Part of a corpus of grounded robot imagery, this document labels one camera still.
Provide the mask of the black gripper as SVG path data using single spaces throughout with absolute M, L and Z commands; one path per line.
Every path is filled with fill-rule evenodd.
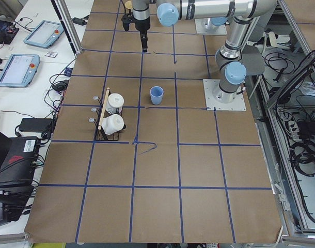
M 150 28 L 149 5 L 149 0 L 132 0 L 135 27 L 138 31 L 140 31 L 141 46 L 144 53 L 148 52 L 147 31 Z

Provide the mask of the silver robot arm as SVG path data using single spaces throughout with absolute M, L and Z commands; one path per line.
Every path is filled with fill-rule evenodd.
M 224 25 L 227 20 L 227 17 L 205 18 L 202 19 L 201 25 L 204 29 L 213 29 Z
M 216 59 L 221 66 L 223 60 L 238 60 L 252 19 L 273 9 L 276 1 L 132 1 L 133 20 L 140 32 L 143 52 L 148 49 L 151 4 L 156 4 L 157 17 L 163 26 L 173 26 L 179 20 L 232 17 L 227 39 Z

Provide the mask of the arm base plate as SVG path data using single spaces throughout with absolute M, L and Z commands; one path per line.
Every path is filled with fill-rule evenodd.
M 210 19 L 195 19 L 196 34 L 226 36 L 226 25 L 214 25 Z
M 246 111 L 241 88 L 234 93 L 226 93 L 219 87 L 220 80 L 204 79 L 203 88 L 207 110 Z

